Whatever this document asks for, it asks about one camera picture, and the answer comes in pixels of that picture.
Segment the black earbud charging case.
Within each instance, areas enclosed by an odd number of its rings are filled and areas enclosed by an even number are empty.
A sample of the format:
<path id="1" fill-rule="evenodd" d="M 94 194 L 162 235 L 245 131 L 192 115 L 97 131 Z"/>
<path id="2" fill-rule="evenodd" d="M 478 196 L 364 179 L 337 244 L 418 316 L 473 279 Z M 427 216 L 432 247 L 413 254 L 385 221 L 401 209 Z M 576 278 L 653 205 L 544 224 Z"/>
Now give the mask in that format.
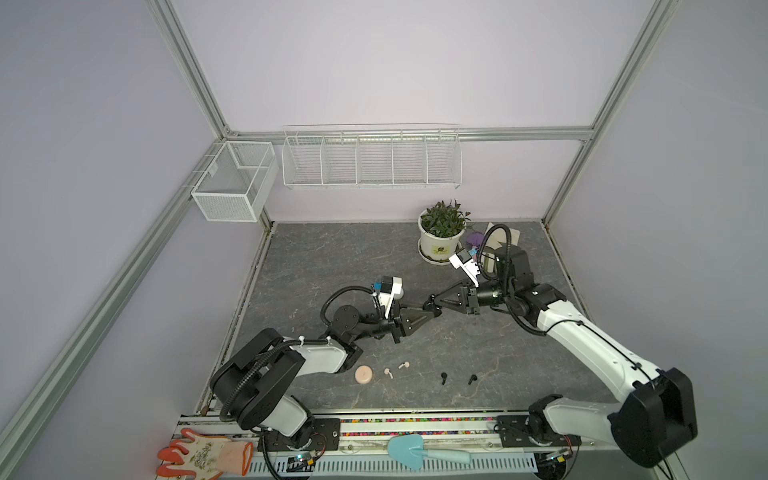
<path id="1" fill-rule="evenodd" d="M 436 303 L 436 297 L 434 295 L 430 295 L 428 300 L 424 302 L 422 310 L 432 314 L 434 317 L 439 317 L 442 314 L 442 309 Z"/>

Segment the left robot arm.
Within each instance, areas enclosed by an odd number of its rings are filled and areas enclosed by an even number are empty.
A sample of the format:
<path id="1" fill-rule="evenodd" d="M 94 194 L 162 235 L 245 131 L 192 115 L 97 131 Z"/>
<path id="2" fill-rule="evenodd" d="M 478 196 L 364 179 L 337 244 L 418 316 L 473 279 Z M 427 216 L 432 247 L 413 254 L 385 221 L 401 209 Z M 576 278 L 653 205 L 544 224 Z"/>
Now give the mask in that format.
<path id="1" fill-rule="evenodd" d="M 277 434 L 289 448 L 308 446 L 324 428 L 311 411 L 288 394 L 295 379 L 348 371 L 362 356 L 359 340 L 391 336 L 398 343 L 442 309 L 434 296 L 422 304 L 401 300 L 395 285 L 351 285 L 334 292 L 322 305 L 326 330 L 313 339 L 290 338 L 273 328 L 256 334 L 216 370 L 209 388 L 220 402 L 219 420 L 234 422 L 261 438 Z"/>

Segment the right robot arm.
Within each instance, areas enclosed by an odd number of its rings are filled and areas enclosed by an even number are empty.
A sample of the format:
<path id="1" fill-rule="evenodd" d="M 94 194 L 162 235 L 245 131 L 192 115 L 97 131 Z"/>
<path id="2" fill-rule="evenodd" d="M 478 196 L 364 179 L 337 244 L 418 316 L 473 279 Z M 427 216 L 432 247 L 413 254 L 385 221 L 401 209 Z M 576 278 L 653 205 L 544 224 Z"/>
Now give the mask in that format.
<path id="1" fill-rule="evenodd" d="M 483 307 L 509 314 L 525 332 L 557 341 L 580 360 L 614 397 L 611 403 L 547 395 L 528 408 L 525 434 L 545 446 L 558 437 L 586 437 L 611 444 L 644 468 L 668 469 L 669 457 L 698 435 L 691 379 L 663 370 L 597 327 L 557 288 L 538 283 L 522 248 L 481 244 L 449 257 L 465 282 L 434 302 L 464 314 Z"/>

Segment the pink earbud charging case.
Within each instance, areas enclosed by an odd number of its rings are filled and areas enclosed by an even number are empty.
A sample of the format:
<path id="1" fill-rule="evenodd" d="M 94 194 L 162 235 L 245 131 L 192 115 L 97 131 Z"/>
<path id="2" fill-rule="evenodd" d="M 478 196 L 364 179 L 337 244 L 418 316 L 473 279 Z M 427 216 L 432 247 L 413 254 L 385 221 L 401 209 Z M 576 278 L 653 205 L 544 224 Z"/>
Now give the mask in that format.
<path id="1" fill-rule="evenodd" d="M 355 370 L 354 379 L 360 385 L 366 385 L 373 380 L 374 372 L 371 367 L 362 365 Z"/>

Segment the white plant saucer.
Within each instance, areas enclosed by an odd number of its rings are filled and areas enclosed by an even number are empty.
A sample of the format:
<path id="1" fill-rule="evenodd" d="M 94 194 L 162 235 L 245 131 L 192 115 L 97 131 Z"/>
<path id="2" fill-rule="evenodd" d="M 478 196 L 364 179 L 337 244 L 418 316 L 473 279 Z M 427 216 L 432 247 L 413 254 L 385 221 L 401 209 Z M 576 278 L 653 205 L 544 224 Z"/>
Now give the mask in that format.
<path id="1" fill-rule="evenodd" d="M 448 265 L 450 257 L 461 250 L 459 241 L 420 239 L 418 253 L 422 259 L 434 265 Z"/>

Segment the purple pink garden trowel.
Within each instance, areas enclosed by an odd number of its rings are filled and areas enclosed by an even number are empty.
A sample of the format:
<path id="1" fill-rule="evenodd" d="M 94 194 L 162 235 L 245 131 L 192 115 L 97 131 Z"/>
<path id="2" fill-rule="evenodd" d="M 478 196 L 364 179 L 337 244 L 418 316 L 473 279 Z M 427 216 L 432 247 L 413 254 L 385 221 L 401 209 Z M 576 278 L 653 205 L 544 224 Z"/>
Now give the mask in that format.
<path id="1" fill-rule="evenodd" d="M 473 231 L 466 238 L 468 250 L 477 250 L 483 244 L 485 235 L 482 232 Z"/>

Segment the potted green plant white pot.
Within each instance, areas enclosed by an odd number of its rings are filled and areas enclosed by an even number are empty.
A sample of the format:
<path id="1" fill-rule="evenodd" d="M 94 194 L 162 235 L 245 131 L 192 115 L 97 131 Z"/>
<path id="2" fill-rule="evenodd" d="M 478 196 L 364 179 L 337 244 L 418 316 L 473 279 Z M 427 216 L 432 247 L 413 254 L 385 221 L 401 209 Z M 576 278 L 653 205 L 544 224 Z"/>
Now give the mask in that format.
<path id="1" fill-rule="evenodd" d="M 457 200 L 438 201 L 418 217 L 420 239 L 459 241 L 465 233 L 470 213 Z"/>

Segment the teal garden trowel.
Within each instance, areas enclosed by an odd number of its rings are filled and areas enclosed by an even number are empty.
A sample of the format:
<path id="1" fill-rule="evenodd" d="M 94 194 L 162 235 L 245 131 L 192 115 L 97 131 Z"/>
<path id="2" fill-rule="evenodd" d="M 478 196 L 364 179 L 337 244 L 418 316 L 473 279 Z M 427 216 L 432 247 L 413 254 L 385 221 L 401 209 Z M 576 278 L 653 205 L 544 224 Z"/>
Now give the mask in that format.
<path id="1" fill-rule="evenodd" d="M 420 471 L 426 459 L 446 461 L 462 465 L 472 463 L 472 455 L 462 450 L 426 448 L 418 434 L 398 435 L 389 440 L 387 454 L 405 467 Z"/>

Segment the white mesh box basket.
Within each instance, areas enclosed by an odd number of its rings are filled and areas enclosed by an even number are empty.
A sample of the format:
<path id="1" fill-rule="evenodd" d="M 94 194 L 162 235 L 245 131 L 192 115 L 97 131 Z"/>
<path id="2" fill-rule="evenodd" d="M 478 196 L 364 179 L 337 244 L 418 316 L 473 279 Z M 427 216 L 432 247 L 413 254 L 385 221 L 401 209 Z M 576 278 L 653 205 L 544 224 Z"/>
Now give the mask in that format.
<path id="1" fill-rule="evenodd" d="M 278 172 L 271 143 L 225 141 L 193 187 L 192 197 L 207 221 L 258 222 Z"/>

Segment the orange white work glove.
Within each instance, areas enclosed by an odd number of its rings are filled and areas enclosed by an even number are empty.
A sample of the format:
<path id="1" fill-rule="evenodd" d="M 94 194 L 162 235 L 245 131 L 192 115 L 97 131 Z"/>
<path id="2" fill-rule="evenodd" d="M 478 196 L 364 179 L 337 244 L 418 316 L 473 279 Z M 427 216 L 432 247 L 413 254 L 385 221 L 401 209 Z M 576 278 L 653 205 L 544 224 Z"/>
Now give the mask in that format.
<path id="1" fill-rule="evenodd" d="M 157 476 L 218 479 L 223 474 L 245 476 L 248 472 L 255 450 L 252 442 L 202 435 L 190 428 L 184 428 L 181 435 L 158 452 Z"/>

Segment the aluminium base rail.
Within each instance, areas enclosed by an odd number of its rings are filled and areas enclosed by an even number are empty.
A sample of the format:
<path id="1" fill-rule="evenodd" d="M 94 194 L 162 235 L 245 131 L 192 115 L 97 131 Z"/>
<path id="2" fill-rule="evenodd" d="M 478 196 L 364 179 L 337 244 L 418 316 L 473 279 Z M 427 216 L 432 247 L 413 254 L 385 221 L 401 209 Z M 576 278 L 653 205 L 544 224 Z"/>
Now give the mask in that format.
<path id="1" fill-rule="evenodd" d="M 429 448 L 472 453 L 554 451 L 572 447 L 584 451 L 616 451 L 617 446 L 583 434 L 538 445 L 523 431 L 525 413 L 489 409 L 344 409 L 314 412 L 322 433 L 311 447 L 328 446 L 333 454 L 383 453 L 397 435 L 418 434 Z"/>

